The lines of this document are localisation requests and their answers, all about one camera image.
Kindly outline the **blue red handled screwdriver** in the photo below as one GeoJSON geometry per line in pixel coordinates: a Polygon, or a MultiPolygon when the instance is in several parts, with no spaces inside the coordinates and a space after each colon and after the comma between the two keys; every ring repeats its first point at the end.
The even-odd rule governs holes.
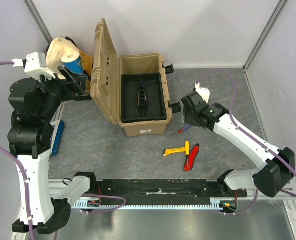
{"type": "Polygon", "coordinates": [[[186,130],[188,130],[191,126],[190,125],[185,125],[184,127],[180,128],[178,131],[176,131],[172,136],[170,136],[168,139],[173,138],[174,136],[181,134],[183,132],[185,132],[186,130]]]}

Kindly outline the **yellow handled screwdriver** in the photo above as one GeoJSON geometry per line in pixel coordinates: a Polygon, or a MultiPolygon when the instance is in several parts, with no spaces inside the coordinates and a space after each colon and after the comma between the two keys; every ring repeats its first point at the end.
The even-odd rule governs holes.
{"type": "Polygon", "coordinates": [[[186,168],[189,166],[189,155],[190,155],[189,142],[185,141],[185,157],[186,157],[185,167],[186,168]]]}

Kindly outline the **tan plastic tool box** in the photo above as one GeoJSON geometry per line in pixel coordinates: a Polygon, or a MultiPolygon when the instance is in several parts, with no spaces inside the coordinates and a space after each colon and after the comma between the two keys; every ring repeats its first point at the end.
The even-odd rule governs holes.
{"type": "Polygon", "coordinates": [[[160,135],[165,132],[173,114],[181,111],[179,102],[171,103],[167,75],[173,73],[172,65],[165,66],[163,56],[157,52],[118,56],[105,19],[95,30],[94,64],[91,75],[91,98],[104,117],[118,124],[129,137],[160,135]],[[121,76],[131,74],[159,73],[165,101],[166,119],[121,122],[121,76]]]}

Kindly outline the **red box cutter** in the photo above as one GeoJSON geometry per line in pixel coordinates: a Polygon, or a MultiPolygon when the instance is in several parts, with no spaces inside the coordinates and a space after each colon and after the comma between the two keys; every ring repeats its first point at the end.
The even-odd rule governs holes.
{"type": "Polygon", "coordinates": [[[184,167],[183,167],[183,170],[185,172],[188,172],[193,168],[194,160],[195,160],[195,158],[196,158],[196,156],[197,156],[197,154],[199,152],[199,148],[200,148],[200,145],[198,143],[196,143],[193,146],[188,158],[186,159],[184,167]]]}

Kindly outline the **yellow box cutter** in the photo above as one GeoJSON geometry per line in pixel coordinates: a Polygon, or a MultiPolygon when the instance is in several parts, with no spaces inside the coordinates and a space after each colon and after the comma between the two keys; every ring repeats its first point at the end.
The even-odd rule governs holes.
{"type": "Polygon", "coordinates": [[[184,153],[185,148],[184,147],[178,147],[178,148],[168,148],[163,150],[162,155],[164,157],[171,155],[171,154],[176,154],[176,153],[184,153]]]}

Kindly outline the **black tool box tray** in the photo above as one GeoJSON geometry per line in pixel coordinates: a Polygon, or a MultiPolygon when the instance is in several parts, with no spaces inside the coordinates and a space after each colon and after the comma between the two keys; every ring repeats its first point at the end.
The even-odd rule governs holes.
{"type": "Polygon", "coordinates": [[[158,72],[121,76],[121,122],[123,124],[165,120],[166,109],[158,72]]]}

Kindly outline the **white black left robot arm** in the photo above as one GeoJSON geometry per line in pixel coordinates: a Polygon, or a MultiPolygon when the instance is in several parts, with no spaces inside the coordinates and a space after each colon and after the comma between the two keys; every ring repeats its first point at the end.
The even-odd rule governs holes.
{"type": "Polygon", "coordinates": [[[51,120],[61,103],[85,98],[86,72],[75,74],[65,66],[47,77],[24,78],[10,88],[8,101],[13,107],[8,133],[9,151],[17,165],[22,212],[12,225],[15,233],[37,230],[49,235],[65,227],[72,206],[85,194],[97,193],[96,177],[91,172],[78,172],[57,195],[51,196],[48,163],[53,126],[51,120]]]}

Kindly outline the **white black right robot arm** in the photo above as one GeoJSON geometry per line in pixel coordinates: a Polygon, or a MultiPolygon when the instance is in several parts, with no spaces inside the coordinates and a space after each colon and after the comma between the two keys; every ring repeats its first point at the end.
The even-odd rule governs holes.
{"type": "Polygon", "coordinates": [[[265,142],[237,122],[222,105],[208,105],[196,91],[184,96],[181,102],[185,123],[222,136],[255,165],[250,170],[226,172],[223,180],[216,185],[219,195],[228,197],[234,190],[256,188],[263,195],[273,198],[294,177],[288,168],[295,166],[295,154],[288,147],[279,149],[265,142]]]}

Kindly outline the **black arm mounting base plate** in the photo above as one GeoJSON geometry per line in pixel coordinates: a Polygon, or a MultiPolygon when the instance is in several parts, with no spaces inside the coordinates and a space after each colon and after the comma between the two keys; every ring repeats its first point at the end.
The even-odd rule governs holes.
{"type": "Polygon", "coordinates": [[[198,195],[203,198],[224,199],[247,197],[245,190],[229,190],[220,181],[201,179],[104,179],[98,180],[87,193],[122,198],[145,195],[198,195]]]}

